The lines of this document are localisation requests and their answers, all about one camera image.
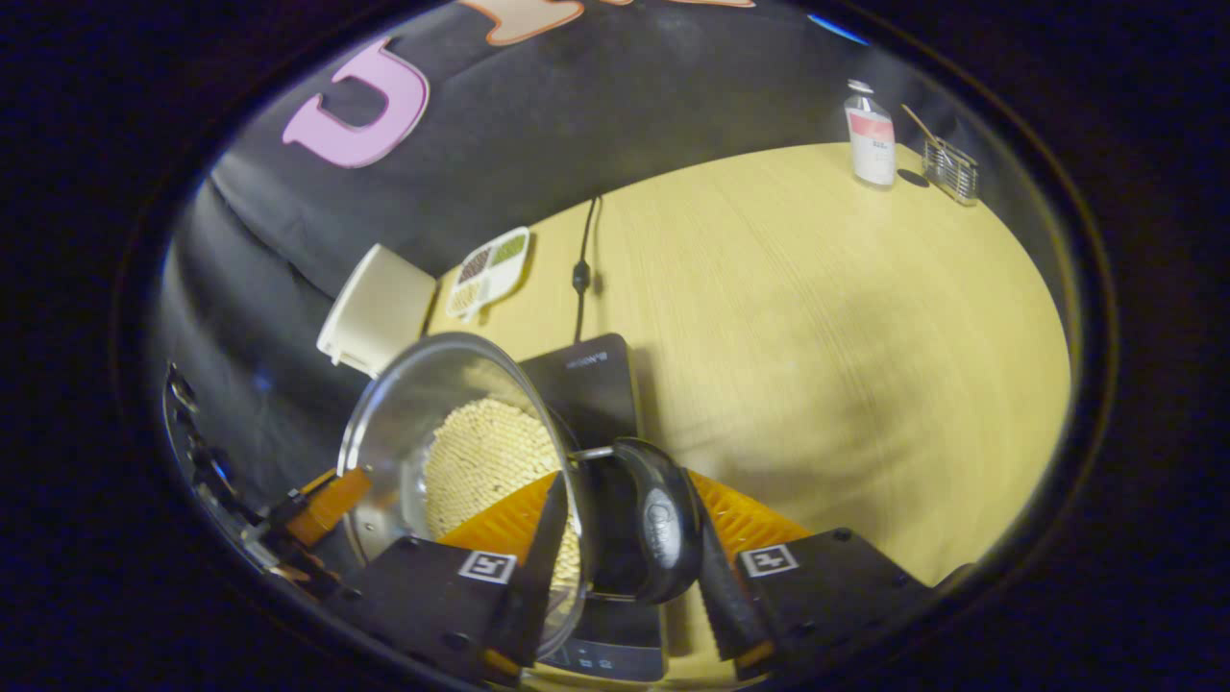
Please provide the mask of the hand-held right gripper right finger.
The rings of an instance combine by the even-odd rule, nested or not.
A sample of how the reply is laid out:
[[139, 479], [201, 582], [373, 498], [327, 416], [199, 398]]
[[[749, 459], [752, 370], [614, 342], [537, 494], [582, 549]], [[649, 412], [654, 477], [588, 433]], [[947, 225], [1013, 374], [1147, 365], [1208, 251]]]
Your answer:
[[811, 531], [690, 473], [701, 508], [699, 588], [720, 658], [737, 674], [830, 674], [931, 599], [857, 531]]

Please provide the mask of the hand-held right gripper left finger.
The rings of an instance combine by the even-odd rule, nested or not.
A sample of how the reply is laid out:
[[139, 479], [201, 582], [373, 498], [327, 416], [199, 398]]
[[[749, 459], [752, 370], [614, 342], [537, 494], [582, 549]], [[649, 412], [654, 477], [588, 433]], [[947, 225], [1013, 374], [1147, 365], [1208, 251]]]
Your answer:
[[565, 481], [554, 476], [526, 556], [403, 537], [343, 583], [332, 615], [430, 674], [514, 686], [540, 656], [566, 524]]

